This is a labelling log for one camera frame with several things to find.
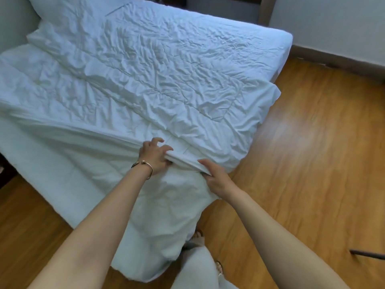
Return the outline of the person's right hand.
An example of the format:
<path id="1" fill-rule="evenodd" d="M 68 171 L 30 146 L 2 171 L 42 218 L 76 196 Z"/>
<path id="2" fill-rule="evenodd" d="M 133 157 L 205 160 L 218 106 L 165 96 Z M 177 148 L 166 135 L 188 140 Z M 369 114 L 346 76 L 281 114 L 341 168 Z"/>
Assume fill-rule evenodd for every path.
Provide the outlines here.
<path id="1" fill-rule="evenodd" d="M 209 175 L 204 172 L 201 172 L 201 175 L 205 179 L 210 191 L 229 204 L 232 203 L 232 200 L 240 191 L 224 168 L 216 163 L 214 175 Z"/>

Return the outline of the person's left hand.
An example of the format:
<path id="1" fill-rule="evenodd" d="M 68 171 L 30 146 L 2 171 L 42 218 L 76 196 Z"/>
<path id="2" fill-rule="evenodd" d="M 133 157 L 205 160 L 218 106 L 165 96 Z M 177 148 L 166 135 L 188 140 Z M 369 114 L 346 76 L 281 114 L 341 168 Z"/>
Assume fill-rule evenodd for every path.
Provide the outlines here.
<path id="1" fill-rule="evenodd" d="M 162 171 L 165 171 L 168 167 L 163 166 L 163 157 L 166 157 L 168 151 L 174 149 L 170 145 L 159 145 L 164 143 L 164 139 L 160 137 L 152 138 L 154 142 L 153 148 L 143 148 L 143 145 L 139 151 L 138 162 L 140 166 L 144 166 L 148 171 L 147 179 L 156 175 Z"/>

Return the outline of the white wrinkled duvet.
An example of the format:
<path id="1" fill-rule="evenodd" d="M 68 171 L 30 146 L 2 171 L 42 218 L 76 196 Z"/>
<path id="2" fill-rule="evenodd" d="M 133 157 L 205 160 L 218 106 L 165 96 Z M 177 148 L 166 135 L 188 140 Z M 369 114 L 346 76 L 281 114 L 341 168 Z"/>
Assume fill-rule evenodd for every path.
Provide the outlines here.
<path id="1" fill-rule="evenodd" d="M 0 54 L 0 153 L 37 190 L 75 169 L 114 186 L 142 142 L 174 164 L 146 188 L 207 193 L 197 160 L 232 171 L 281 92 L 292 35 L 145 0 L 61 0 Z"/>

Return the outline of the person's right forearm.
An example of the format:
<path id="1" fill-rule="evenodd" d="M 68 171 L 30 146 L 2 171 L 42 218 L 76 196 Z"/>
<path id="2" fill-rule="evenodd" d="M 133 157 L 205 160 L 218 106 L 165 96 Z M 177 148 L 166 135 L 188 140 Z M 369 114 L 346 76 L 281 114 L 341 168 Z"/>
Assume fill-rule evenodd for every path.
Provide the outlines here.
<path id="1" fill-rule="evenodd" d="M 350 289 L 311 249 L 236 188 L 225 201 L 241 219 L 279 289 Z"/>

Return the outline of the person's left forearm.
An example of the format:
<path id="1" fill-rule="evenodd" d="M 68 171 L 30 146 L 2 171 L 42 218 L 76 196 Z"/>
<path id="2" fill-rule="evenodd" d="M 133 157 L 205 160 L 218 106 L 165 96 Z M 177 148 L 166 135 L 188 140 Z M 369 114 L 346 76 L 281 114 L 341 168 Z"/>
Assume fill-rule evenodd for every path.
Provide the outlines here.
<path id="1" fill-rule="evenodd" d="M 137 165 L 81 221 L 27 289 L 101 289 L 147 169 Z"/>

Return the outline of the bed mattress with white sheet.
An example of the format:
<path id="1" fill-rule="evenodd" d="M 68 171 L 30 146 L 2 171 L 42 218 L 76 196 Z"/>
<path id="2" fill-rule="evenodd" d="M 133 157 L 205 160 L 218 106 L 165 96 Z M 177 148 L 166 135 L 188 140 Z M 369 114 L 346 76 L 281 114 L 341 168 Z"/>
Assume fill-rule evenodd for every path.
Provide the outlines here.
<path id="1" fill-rule="evenodd" d="M 47 24 L 0 55 L 0 150 L 72 227 L 118 184 L 145 140 L 174 150 L 144 184 L 113 267 L 148 282 L 175 260 L 217 197 L 197 160 L 230 172 L 278 87 L 213 50 L 182 51 L 160 30 Z"/>

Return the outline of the light grey trousers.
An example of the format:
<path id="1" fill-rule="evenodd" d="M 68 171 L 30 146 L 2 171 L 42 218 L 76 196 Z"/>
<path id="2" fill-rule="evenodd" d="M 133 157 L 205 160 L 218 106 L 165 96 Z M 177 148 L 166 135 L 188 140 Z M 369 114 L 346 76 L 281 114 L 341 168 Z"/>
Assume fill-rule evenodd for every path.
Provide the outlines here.
<path id="1" fill-rule="evenodd" d="M 180 271 L 170 289 L 239 289 L 218 277 L 214 259 L 204 241 L 187 241 L 181 252 Z"/>

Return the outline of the white pillow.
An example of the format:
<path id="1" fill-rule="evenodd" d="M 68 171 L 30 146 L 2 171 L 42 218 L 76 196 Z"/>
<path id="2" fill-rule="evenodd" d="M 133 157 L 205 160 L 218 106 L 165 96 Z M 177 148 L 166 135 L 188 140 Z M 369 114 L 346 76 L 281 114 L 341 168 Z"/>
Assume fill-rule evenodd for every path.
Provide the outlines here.
<path id="1" fill-rule="evenodd" d="M 67 19 L 80 14 L 96 18 L 107 16 L 135 0 L 28 0 L 41 20 L 54 25 L 67 23 Z"/>

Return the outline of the grey baseboard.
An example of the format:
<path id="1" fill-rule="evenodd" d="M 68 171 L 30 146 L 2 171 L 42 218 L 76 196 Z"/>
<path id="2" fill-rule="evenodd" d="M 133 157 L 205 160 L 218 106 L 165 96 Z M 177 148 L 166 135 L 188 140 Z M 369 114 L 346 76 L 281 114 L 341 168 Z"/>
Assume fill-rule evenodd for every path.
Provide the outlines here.
<path id="1" fill-rule="evenodd" d="M 369 77 L 385 85 L 385 66 L 376 63 L 365 62 L 297 45 L 291 47 L 290 56 L 328 68 L 342 69 L 360 76 Z"/>

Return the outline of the black rod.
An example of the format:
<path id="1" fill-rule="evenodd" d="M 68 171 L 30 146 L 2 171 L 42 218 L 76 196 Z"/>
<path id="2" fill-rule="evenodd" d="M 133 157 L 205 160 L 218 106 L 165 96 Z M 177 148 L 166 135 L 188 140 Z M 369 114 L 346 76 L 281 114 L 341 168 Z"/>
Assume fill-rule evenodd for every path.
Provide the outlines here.
<path id="1" fill-rule="evenodd" d="M 350 249 L 349 252 L 351 255 L 354 255 L 354 256 L 362 256 L 362 257 L 368 257 L 368 258 L 385 261 L 384 253 L 374 253 L 374 252 L 367 252 L 367 251 L 355 250 L 355 249 Z"/>

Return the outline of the wooden door frame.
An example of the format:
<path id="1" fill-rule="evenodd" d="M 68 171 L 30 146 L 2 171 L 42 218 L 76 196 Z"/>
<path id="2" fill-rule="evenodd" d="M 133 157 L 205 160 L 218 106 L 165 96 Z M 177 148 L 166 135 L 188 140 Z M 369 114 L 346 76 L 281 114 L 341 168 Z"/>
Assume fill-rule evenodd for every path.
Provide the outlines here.
<path id="1" fill-rule="evenodd" d="M 276 0 L 261 0 L 257 19 L 258 25 L 269 26 L 275 3 Z"/>

